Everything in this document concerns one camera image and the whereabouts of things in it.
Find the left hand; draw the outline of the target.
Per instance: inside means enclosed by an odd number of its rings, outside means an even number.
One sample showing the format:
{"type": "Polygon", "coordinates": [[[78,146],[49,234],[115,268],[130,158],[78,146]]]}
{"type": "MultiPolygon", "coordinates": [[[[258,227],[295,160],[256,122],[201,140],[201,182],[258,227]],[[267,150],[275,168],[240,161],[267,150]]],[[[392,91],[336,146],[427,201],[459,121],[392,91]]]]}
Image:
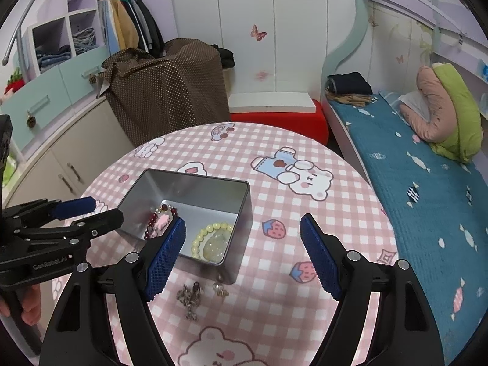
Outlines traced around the left hand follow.
{"type": "Polygon", "coordinates": [[[30,326],[36,325],[41,319],[41,286],[35,284],[15,294],[22,305],[22,320],[30,326]]]}

